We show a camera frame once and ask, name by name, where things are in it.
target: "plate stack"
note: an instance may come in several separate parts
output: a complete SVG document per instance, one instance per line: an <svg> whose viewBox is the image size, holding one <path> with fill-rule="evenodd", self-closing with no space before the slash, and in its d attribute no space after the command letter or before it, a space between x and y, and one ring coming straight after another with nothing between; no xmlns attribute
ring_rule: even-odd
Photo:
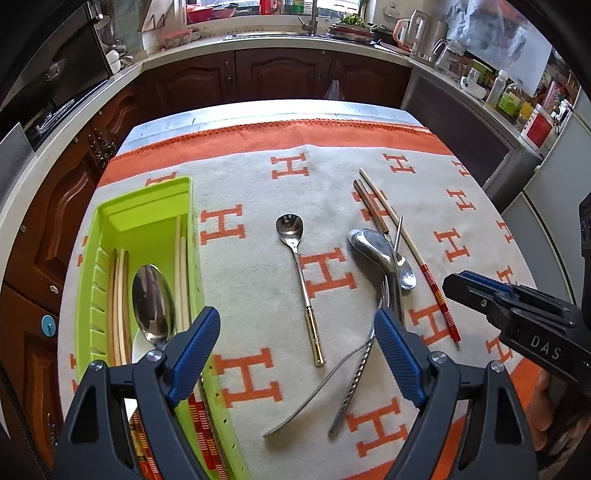
<svg viewBox="0 0 591 480"><path fill-rule="evenodd" d="M374 41L374 34L370 32L369 28L357 27L340 22L331 25L325 32L330 38L337 40L354 41L365 45L371 45Z"/></svg>

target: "metal spoon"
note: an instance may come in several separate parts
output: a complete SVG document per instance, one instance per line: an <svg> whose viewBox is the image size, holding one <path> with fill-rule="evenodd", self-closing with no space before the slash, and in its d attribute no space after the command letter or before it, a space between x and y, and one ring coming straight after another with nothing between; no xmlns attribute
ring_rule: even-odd
<svg viewBox="0 0 591 480"><path fill-rule="evenodd" d="M392 246L388 240L382 234L369 228L351 230L347 234L347 237L355 249L376 262L382 268L386 282L388 283L389 306L392 307L401 321L404 322L402 303L400 301L400 295L397 292L397 264L394 261Z"/></svg>
<svg viewBox="0 0 591 480"><path fill-rule="evenodd" d="M140 267L131 287L135 320L146 340L162 350L174 330L174 300L164 275L153 265Z"/></svg>
<svg viewBox="0 0 591 480"><path fill-rule="evenodd" d="M300 259L298 257L297 247L300 244L301 236L304 233L304 222L301 218L292 213L280 216L276 223L277 235L283 243L285 243L294 255L295 266L300 277L301 291L304 294L304 302L306 304L306 326L308 327L308 334L310 335L310 344L312 345L312 354L314 356L314 364L317 367L322 367L326 363L326 358L322 352L320 344L320 336L318 334L318 325L314 317L314 310L310 303L310 297L306 290L306 281L304 280L304 273L301 270Z"/></svg>

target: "wooden cabinet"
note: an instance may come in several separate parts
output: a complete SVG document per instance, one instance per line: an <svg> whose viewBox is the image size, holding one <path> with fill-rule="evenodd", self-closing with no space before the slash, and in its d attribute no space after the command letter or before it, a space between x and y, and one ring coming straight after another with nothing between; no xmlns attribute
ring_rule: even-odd
<svg viewBox="0 0 591 480"><path fill-rule="evenodd" d="M139 80L151 118L232 103L236 98L234 53L170 63L144 72Z"/></svg>
<svg viewBox="0 0 591 480"><path fill-rule="evenodd" d="M46 337L41 319L49 312L8 285L0 292L0 361L19 396L41 456L53 464L63 423L57 383L57 335ZM33 461L5 392L0 401L8 431L24 459Z"/></svg>
<svg viewBox="0 0 591 480"><path fill-rule="evenodd" d="M66 270L78 228L101 171L85 126L37 191L15 238L4 280L54 315L60 312Z"/></svg>
<svg viewBox="0 0 591 480"><path fill-rule="evenodd" d="M98 146L113 156L131 129L148 120L147 104L142 101L136 84L132 82L99 110L90 125Z"/></svg>
<svg viewBox="0 0 591 480"><path fill-rule="evenodd" d="M303 48L236 52L240 101L322 98L328 89L330 54Z"/></svg>
<svg viewBox="0 0 591 480"><path fill-rule="evenodd" d="M332 52L330 79L338 80L347 102L400 108L411 69L385 60Z"/></svg>

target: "large serving spoon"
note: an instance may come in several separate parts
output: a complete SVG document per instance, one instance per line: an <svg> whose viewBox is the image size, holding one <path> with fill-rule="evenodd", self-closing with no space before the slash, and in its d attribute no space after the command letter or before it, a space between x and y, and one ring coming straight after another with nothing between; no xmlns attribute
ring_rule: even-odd
<svg viewBox="0 0 591 480"><path fill-rule="evenodd" d="M140 267L131 287L135 320L155 348L162 350L174 330L174 300L162 272L153 265Z"/></svg>
<svg viewBox="0 0 591 480"><path fill-rule="evenodd" d="M382 269L388 284L388 306L396 312L400 321L404 323L402 302L397 289L397 282L399 282L396 275L397 264L394 260L392 246L381 233L369 228L351 230L347 237L356 250L376 262Z"/></svg>

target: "orange border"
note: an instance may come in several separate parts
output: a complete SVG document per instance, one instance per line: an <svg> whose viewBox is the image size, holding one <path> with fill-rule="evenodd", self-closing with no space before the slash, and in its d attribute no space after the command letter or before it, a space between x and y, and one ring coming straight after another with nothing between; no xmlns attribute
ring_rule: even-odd
<svg viewBox="0 0 591 480"><path fill-rule="evenodd" d="M385 147L452 155L427 128L414 125L331 119L267 122L181 135L118 155L109 163L99 187L188 161L307 144Z"/></svg>
<svg viewBox="0 0 591 480"><path fill-rule="evenodd" d="M519 399L521 400L521 404L524 408L530 402L531 394L534 391L534 386L538 378L539 371L540 367L529 361L527 358L524 358L517 364L513 370L513 373L511 374L511 379L515 385L515 390L517 391ZM449 476L449 472L452 469L452 463L456 456L457 447L460 443L460 437L462 436L462 430L464 428L465 421L466 416L463 416L461 419L456 420L450 427L445 445L443 446L443 451L439 457L439 463L437 464L435 472L433 472L431 480L444 480ZM371 470L347 477L343 480L382 479L386 476L393 463L394 462L383 463L382 465L378 465Z"/></svg>

